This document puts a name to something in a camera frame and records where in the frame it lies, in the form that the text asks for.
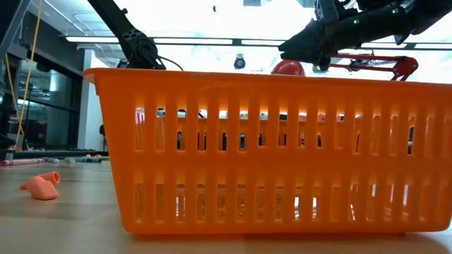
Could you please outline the grey slanted beam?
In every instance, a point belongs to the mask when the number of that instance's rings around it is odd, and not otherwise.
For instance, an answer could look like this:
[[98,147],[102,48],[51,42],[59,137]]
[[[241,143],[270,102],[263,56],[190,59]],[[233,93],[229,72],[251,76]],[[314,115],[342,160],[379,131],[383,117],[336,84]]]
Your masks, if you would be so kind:
[[0,64],[28,10],[30,0],[0,0]]

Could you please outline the orange plastic basket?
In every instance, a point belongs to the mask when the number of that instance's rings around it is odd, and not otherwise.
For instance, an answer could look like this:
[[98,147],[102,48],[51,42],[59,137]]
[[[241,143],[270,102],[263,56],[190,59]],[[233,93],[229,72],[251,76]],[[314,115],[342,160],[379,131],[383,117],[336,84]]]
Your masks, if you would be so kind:
[[132,234],[442,231],[452,84],[91,68]]

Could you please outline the red desk lamp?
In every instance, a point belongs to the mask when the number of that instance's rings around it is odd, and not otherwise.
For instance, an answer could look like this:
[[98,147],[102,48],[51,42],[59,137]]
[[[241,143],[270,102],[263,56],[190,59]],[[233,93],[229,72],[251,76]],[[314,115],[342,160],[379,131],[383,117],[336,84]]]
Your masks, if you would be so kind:
[[[409,56],[376,56],[371,54],[338,54],[327,66],[313,64],[313,72],[325,73],[329,68],[343,68],[349,72],[380,71],[392,73],[391,80],[406,81],[418,68],[416,59]],[[271,71],[273,75],[305,76],[302,64],[293,60],[282,60]]]

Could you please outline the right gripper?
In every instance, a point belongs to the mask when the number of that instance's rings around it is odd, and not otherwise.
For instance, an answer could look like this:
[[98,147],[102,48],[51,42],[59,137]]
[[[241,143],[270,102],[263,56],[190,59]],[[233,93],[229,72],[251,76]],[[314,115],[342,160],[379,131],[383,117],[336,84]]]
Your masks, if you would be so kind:
[[288,52],[301,49],[310,49],[318,42],[318,22],[310,20],[304,29],[283,42],[278,50],[283,52],[280,56],[284,60],[301,61],[305,63],[318,63],[321,70],[327,70],[331,57],[339,50],[359,45],[358,10],[354,7],[355,0],[316,0],[315,15],[320,22],[320,56],[297,52]]

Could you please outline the pink crayon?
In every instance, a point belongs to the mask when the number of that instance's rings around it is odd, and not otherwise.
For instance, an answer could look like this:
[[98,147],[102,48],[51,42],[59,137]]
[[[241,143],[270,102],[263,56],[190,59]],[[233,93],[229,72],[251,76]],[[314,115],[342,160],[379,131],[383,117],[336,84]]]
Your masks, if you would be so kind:
[[3,159],[0,160],[0,166],[7,167],[13,165],[39,164],[45,162],[44,159]]

